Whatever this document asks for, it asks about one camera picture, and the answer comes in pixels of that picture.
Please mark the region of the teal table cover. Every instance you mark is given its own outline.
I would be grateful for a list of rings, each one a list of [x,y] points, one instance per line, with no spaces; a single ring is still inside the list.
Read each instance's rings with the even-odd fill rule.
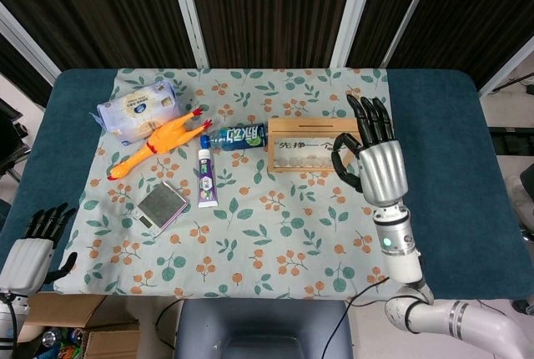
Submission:
[[[0,231],[0,265],[31,215],[86,195],[98,130],[89,111],[122,69],[70,69],[53,86],[33,152]],[[406,164],[415,241],[441,299],[519,299],[534,293],[521,239],[475,85],[463,72],[388,73],[395,134]]]

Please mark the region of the dark trouser leg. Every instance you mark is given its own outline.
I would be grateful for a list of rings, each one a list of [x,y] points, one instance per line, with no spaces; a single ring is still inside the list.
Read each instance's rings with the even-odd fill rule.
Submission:
[[[512,180],[511,199],[521,223],[534,233],[534,163]]]

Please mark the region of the robot right five-finger hand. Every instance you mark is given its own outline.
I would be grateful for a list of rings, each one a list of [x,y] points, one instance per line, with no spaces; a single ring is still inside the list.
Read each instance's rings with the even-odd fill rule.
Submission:
[[[401,145],[394,136],[390,115],[378,98],[352,95],[346,98],[354,111],[360,139],[349,133],[335,138],[331,152],[333,168],[343,182],[362,193],[371,205],[395,205],[407,193],[408,184]],[[343,146],[355,155],[357,174],[343,165],[340,157]]]

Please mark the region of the colourful snack packet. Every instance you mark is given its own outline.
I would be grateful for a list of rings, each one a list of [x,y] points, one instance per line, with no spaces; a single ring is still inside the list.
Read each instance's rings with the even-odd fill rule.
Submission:
[[[80,328],[68,329],[62,336],[58,359],[83,359],[84,330]]]

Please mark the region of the small cardboard box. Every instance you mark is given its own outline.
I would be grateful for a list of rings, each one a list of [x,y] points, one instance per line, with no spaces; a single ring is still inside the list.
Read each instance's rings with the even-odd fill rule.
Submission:
[[[139,341],[139,330],[92,331],[83,359],[136,359]]]

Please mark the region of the orange rubber chicken toy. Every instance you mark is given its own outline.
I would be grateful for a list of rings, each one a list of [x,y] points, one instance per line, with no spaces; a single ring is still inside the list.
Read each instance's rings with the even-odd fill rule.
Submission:
[[[157,128],[146,140],[145,144],[128,159],[114,166],[108,175],[108,180],[120,180],[128,175],[134,167],[146,159],[157,154],[166,154],[170,150],[187,144],[191,139],[199,136],[209,129],[214,121],[206,119],[199,127],[187,130],[185,125],[194,117],[203,114],[202,108],[187,113],[184,116],[173,119]]]

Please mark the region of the purple white toothpaste tube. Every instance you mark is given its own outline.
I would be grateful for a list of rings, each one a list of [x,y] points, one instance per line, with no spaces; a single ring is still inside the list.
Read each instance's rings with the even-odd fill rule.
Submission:
[[[216,184],[214,182],[214,172],[212,156],[209,149],[201,149],[199,157],[199,208],[209,208],[218,205]]]

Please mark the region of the robot left five-finger hand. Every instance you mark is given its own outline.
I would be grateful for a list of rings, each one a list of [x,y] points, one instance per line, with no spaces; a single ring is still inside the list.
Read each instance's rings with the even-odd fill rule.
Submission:
[[[63,203],[33,215],[23,237],[13,243],[0,271],[0,295],[29,297],[74,268],[77,253],[70,254],[62,267],[49,269],[65,227],[77,211]]]

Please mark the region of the black stand leg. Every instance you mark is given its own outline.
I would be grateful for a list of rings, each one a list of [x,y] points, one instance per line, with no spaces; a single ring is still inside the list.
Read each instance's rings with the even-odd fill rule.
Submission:
[[[504,89],[516,87],[517,85],[527,90],[529,86],[534,85],[534,76],[510,79],[507,83],[494,88],[491,94],[498,94]]]

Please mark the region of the large open cardboard box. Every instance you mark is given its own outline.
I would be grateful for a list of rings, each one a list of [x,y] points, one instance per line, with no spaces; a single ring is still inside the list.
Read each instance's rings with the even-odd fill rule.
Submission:
[[[28,301],[26,326],[80,328],[88,343],[139,343],[139,321],[127,310],[124,296],[60,295],[40,292]]]

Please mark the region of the black equipment stand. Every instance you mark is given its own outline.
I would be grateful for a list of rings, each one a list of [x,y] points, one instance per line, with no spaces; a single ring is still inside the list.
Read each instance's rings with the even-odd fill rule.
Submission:
[[[28,130],[18,122],[22,116],[0,98],[0,179],[7,174],[18,183],[22,176],[15,170],[15,165],[26,160],[32,151],[23,141]]]

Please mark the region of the blue white tissue pack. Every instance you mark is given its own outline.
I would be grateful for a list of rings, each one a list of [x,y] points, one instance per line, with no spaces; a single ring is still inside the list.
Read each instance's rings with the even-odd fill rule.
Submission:
[[[97,105],[90,115],[122,145],[148,138],[157,128],[184,115],[173,86],[160,81]]]

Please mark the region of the wooden frame money box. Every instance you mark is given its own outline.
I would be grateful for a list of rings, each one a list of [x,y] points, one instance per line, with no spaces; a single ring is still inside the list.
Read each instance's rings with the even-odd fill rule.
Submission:
[[[271,118],[268,122],[268,170],[270,172],[332,172],[330,167],[279,166],[278,160],[285,158],[331,159],[335,139],[348,133],[361,141],[355,119],[282,119]]]

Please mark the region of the silver digital pocket scale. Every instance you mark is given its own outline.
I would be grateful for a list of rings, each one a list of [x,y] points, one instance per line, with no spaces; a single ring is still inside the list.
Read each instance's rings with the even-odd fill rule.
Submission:
[[[157,238],[188,207],[185,199],[165,181],[156,184],[133,208],[133,217]]]

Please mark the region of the grey padded seat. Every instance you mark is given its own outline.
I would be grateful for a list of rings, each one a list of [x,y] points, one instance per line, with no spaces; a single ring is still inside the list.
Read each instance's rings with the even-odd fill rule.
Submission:
[[[186,301],[174,359],[353,359],[343,301]]]

